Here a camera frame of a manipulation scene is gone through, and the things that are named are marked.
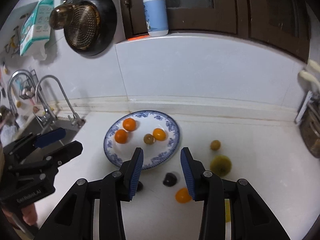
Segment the person left hand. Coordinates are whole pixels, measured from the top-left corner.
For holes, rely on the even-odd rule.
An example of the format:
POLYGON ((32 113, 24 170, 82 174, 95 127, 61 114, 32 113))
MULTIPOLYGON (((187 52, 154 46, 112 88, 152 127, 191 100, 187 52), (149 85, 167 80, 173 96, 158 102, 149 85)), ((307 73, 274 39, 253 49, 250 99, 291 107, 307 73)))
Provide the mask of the person left hand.
POLYGON ((37 212, 35 204, 24 207, 22 210, 23 220, 29 225, 36 225, 37 223, 37 212))

